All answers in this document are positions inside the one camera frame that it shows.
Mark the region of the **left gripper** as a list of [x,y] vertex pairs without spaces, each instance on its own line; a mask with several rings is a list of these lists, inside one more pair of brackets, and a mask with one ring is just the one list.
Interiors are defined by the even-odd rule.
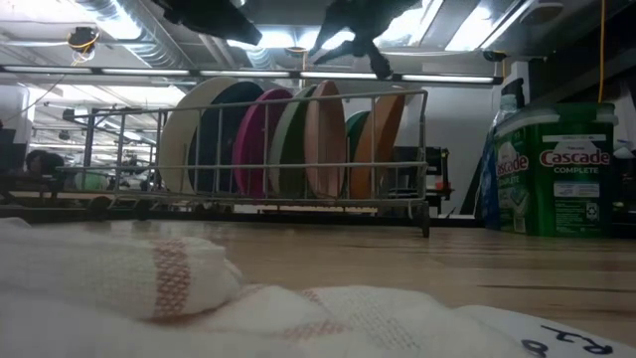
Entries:
[[229,0],[152,0],[163,17],[193,31],[217,31],[219,38],[256,46],[261,32]]

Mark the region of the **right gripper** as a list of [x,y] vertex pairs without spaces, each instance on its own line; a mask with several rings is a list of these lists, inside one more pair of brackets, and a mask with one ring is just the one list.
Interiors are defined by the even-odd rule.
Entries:
[[389,28],[392,20],[411,9],[416,0],[334,0],[326,8],[324,19],[309,55],[314,56],[322,46],[344,28],[354,39],[318,57],[313,64],[322,65],[344,56],[368,55],[371,69],[379,80],[386,80],[393,70],[389,60],[374,44],[376,37]]

